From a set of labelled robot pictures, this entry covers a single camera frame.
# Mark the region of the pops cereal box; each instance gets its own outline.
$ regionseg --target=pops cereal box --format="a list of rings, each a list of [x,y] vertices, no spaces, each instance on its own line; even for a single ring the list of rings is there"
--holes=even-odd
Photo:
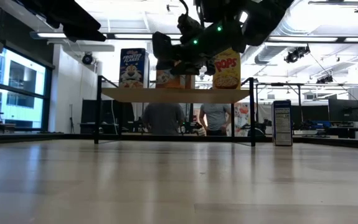
[[[240,54],[231,48],[215,57],[216,73],[213,77],[215,89],[240,89],[241,60]]]

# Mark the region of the security camera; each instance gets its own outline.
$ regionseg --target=security camera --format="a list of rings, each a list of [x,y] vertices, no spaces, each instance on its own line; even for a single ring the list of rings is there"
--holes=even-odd
[[[85,65],[91,65],[93,63],[93,56],[91,52],[86,52],[82,58],[82,62]]]

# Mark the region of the wooden shelf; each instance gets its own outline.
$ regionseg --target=wooden shelf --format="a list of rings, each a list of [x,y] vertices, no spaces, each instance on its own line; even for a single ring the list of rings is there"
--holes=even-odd
[[[102,93],[130,103],[236,103],[249,90],[186,90],[167,88],[103,88]]]

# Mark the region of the wooden platform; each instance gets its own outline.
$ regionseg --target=wooden platform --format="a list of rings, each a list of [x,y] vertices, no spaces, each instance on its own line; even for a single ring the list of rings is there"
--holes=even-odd
[[[185,90],[162,88],[103,88],[102,93],[129,103],[236,103],[249,90]]]
[[[354,224],[358,150],[58,140],[0,144],[0,223]]]

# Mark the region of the glass wall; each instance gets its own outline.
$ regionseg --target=glass wall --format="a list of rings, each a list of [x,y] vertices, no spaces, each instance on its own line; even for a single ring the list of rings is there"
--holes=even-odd
[[[0,121],[16,128],[41,128],[43,99],[0,89]]]
[[[46,71],[38,63],[3,50],[0,54],[0,123],[25,129],[45,127],[42,121],[44,100],[48,97],[45,95]]]

